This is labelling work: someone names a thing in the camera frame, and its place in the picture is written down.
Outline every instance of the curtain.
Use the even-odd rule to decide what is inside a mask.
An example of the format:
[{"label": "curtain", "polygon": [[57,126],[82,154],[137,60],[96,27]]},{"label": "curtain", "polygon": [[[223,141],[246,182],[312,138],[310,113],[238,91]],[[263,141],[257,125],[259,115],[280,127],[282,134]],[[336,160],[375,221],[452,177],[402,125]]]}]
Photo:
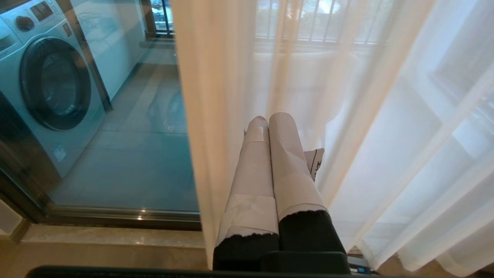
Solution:
[{"label": "curtain", "polygon": [[494,262],[489,0],[172,0],[208,259],[244,129],[290,113],[345,249]]}]

